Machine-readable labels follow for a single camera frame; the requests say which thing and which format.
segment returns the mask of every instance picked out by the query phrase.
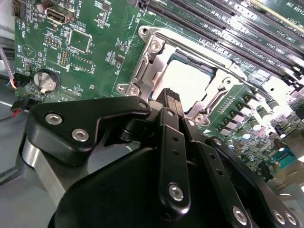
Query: motherboard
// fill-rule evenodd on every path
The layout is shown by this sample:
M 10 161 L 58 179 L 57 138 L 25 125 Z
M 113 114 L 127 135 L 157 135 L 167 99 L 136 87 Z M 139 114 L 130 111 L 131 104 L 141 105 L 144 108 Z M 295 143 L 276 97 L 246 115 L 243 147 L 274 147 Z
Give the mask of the motherboard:
M 303 28 L 301 1 L 263 4 Z M 304 131 L 304 34 L 251 1 L 27 0 L 13 13 L 15 72 L 31 79 L 17 96 L 148 101 L 169 87 L 252 170 L 301 158 L 284 138 Z

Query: port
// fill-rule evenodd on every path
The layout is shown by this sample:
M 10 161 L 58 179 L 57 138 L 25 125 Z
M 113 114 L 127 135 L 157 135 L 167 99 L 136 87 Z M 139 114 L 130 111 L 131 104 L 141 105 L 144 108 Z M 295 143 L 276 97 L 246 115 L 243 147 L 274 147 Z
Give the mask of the port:
M 61 25 L 74 21 L 74 12 L 59 5 L 47 8 L 46 15 L 48 19 Z

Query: integrated circuit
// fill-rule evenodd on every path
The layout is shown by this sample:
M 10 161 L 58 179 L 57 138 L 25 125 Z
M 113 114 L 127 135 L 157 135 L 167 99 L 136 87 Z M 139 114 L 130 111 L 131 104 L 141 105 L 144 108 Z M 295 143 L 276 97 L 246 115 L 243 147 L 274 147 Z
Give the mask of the integrated circuit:
M 70 33 L 68 44 L 70 48 L 73 48 L 82 53 L 87 53 L 89 51 L 91 40 L 92 36 L 74 29 Z
M 110 9 L 111 9 L 110 3 L 108 3 L 108 2 L 105 1 L 104 4 L 103 4 L 103 9 L 104 9 L 105 11 L 109 12 Z

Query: red wire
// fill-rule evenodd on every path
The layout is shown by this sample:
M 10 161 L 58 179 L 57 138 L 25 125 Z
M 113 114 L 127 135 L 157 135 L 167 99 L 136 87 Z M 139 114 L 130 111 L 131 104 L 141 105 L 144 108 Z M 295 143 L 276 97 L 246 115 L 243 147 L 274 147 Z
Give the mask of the red wire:
M 11 117 L 14 118 L 16 115 L 18 115 L 19 112 L 20 112 L 19 110 L 15 111 Z

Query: aluminum part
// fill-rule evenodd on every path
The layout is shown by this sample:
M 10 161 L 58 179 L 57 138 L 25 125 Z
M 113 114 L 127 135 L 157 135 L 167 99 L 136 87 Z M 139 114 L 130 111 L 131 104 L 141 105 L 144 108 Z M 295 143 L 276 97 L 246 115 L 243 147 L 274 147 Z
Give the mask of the aluminum part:
M 69 187 L 88 175 L 86 165 L 77 169 L 63 165 L 32 145 L 28 138 L 25 139 L 21 156 L 23 161 L 35 170 L 56 205 Z

